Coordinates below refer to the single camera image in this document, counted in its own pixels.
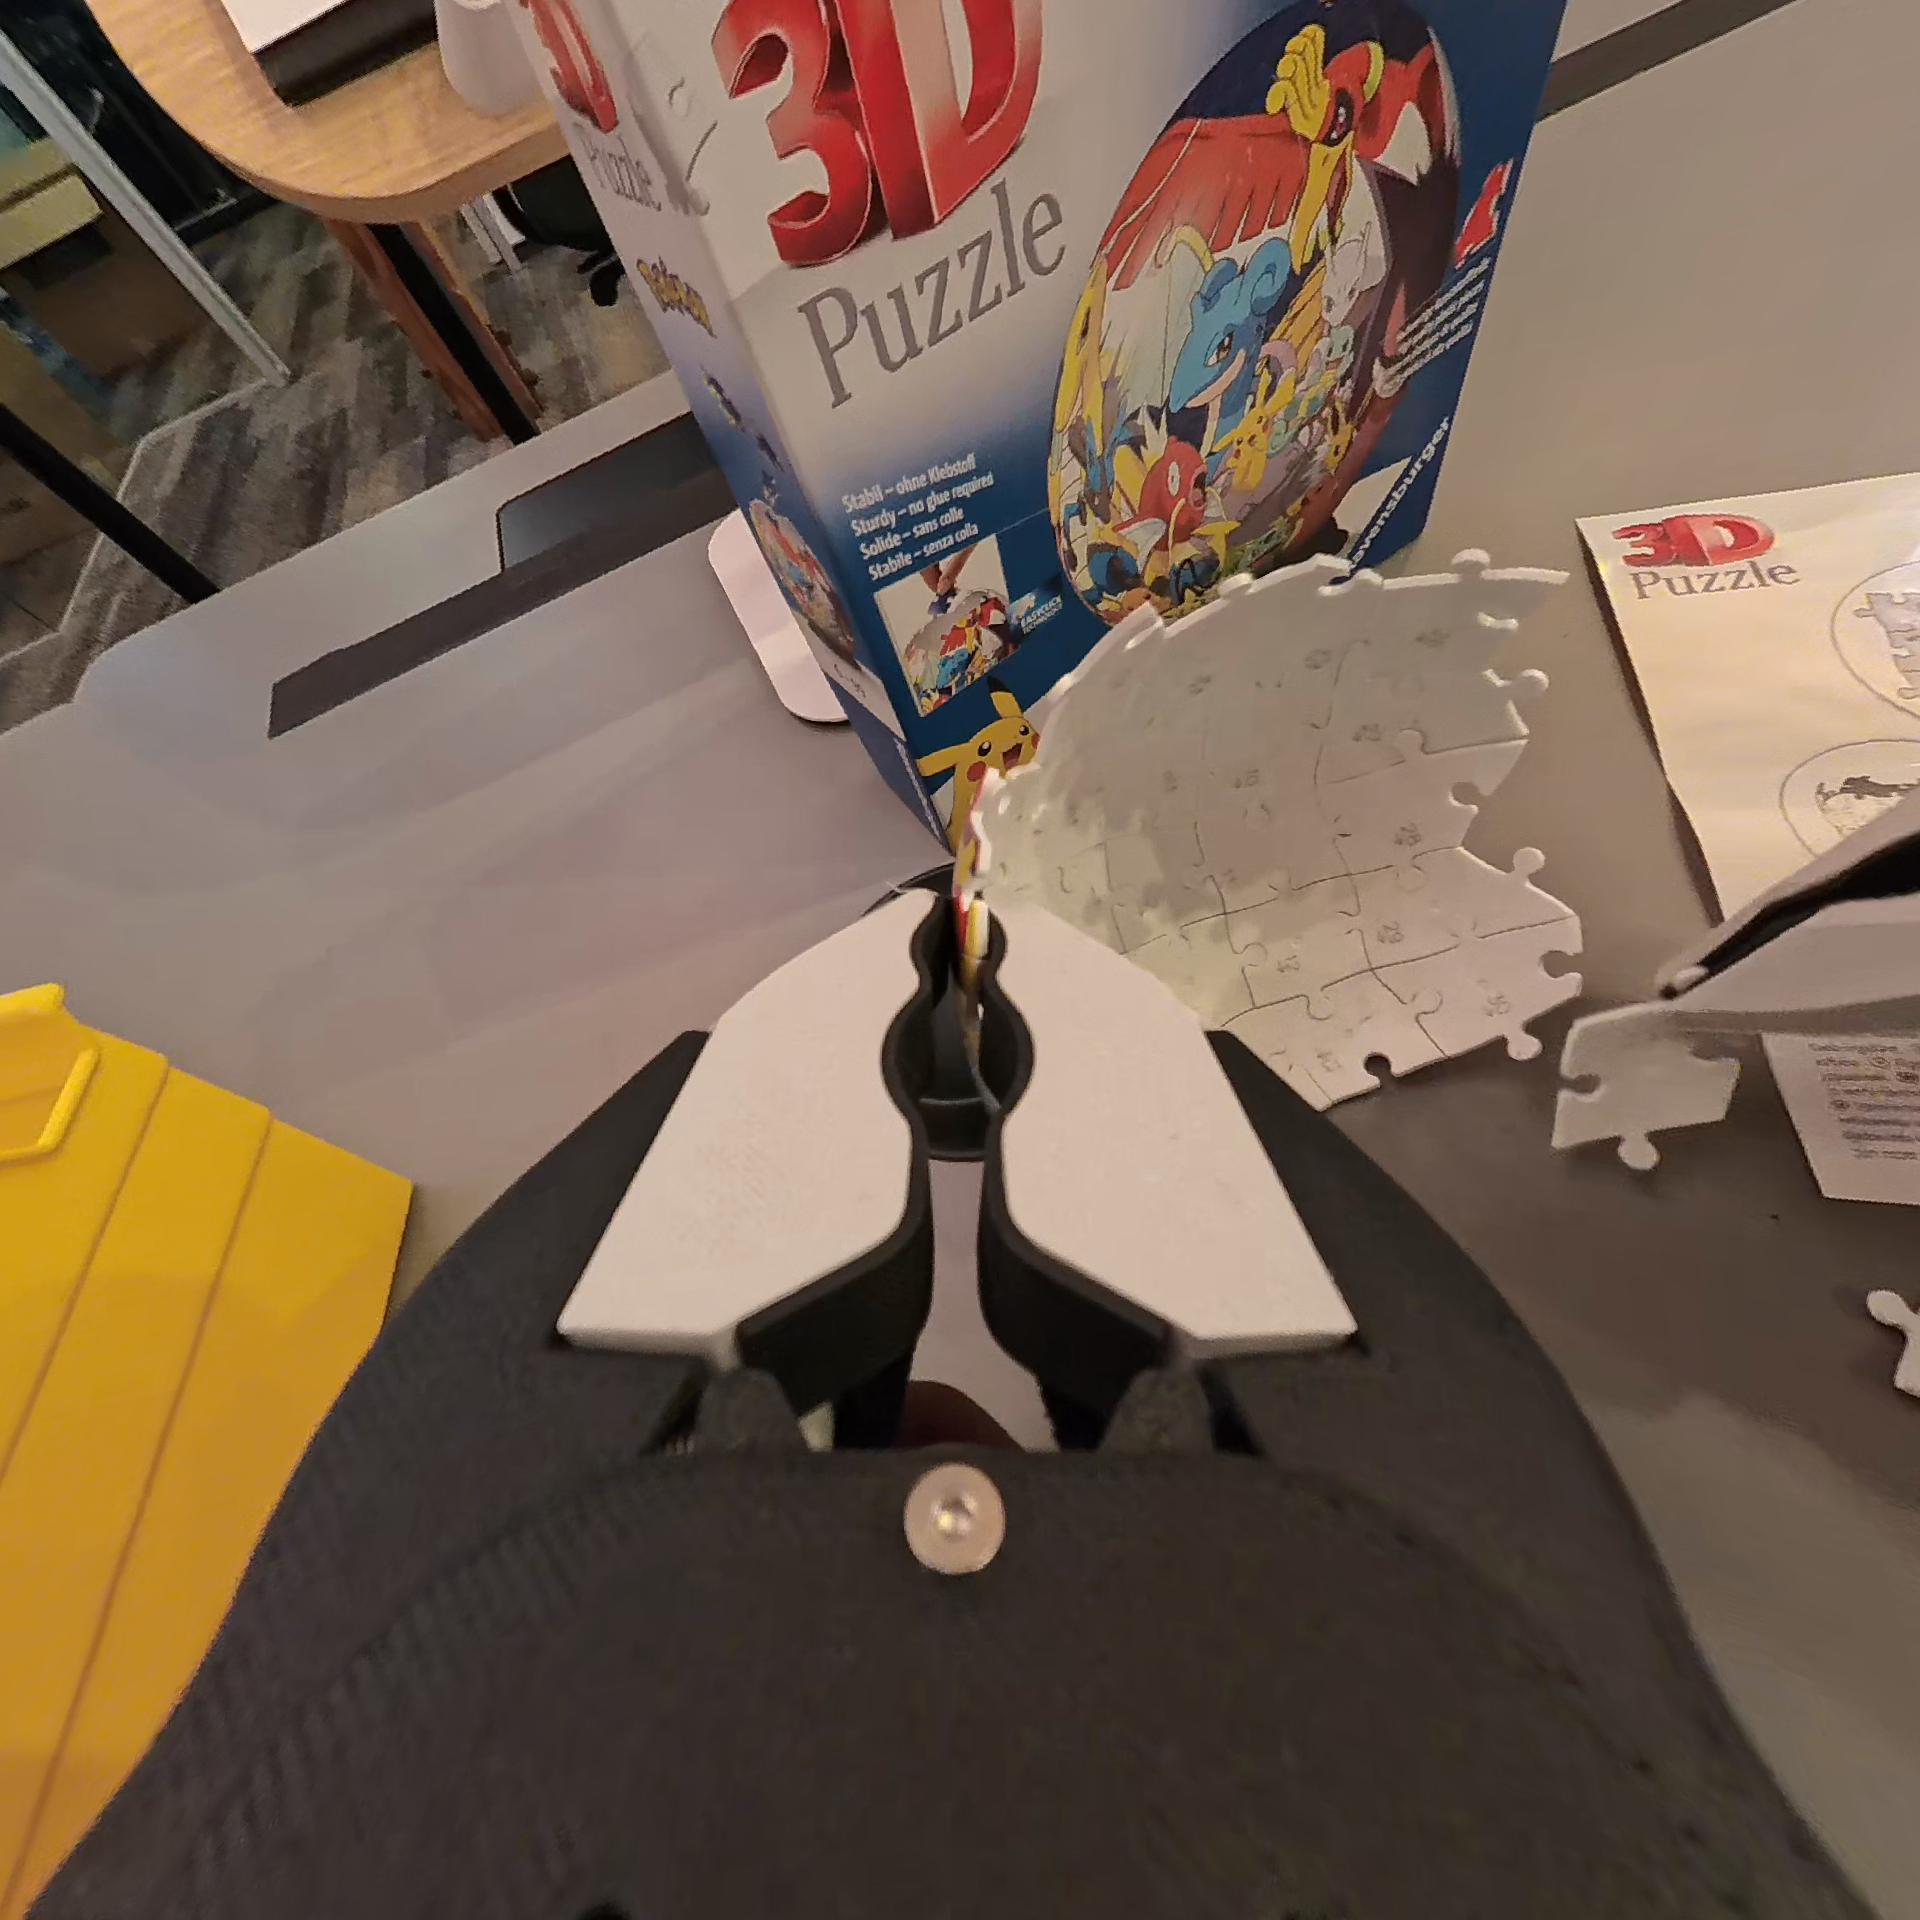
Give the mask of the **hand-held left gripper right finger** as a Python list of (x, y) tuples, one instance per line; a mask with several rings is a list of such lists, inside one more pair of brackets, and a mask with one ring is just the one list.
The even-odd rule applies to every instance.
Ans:
[(1037, 905), (979, 977), (992, 1105), (979, 1299), (1051, 1443), (1098, 1443), (1137, 1380), (1361, 1359), (1362, 1325), (1212, 1033)]

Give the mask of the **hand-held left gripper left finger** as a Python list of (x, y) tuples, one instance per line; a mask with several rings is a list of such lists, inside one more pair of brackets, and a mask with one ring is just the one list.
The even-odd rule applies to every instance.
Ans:
[(582, 1352), (754, 1369), (841, 1443), (895, 1443), (934, 1309), (921, 1094), (948, 896), (893, 896), (698, 1036), (557, 1311)]

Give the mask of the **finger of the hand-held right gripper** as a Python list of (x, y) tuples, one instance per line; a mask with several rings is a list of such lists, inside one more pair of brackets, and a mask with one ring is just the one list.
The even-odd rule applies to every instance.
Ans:
[(1704, 934), (1674, 962), (1663, 968), (1666, 986), (1694, 986), (1769, 940), (1814, 919), (1826, 905), (1881, 901), (1918, 896), (1918, 787), (1885, 806), (1872, 822), (1818, 853), (1785, 880), (1740, 901), (1722, 926)]
[(1660, 985), (1694, 1033), (1918, 1036), (1918, 905), (1775, 905)]

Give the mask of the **partly built puzzle ball shell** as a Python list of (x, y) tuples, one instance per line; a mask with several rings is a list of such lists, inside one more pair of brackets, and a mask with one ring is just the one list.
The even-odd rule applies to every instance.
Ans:
[(1565, 580), (1485, 549), (1401, 577), (1316, 557), (1123, 617), (980, 779), (956, 896), (1123, 954), (1322, 1111), (1376, 1068), (1535, 1059), (1584, 926), (1541, 849), (1499, 868), (1466, 838), (1549, 685), (1497, 653)]

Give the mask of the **blue puzzle box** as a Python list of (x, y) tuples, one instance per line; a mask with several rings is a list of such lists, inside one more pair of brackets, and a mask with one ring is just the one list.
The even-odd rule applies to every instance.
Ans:
[(1413, 545), (1561, 5), (508, 5), (881, 779)]

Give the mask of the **white instruction leaflet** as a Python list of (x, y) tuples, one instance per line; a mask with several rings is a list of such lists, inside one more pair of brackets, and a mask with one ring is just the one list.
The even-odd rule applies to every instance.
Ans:
[[(1579, 537), (1715, 926), (1918, 787), (1918, 475), (1593, 516)], [(1918, 1036), (1751, 1036), (1825, 1199), (1918, 1204)]]

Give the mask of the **yellow plastic tray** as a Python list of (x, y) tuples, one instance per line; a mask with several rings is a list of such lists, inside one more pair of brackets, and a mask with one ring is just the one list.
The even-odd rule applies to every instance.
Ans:
[(60, 985), (5, 994), (5, 1917), (202, 1665), (412, 1199)]

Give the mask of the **glass partition panel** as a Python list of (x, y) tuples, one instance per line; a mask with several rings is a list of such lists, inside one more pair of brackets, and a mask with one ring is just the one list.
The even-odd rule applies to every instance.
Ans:
[(258, 312), (271, 211), (83, 5), (5, 5), (5, 403), (214, 580), (233, 428), (292, 362)]

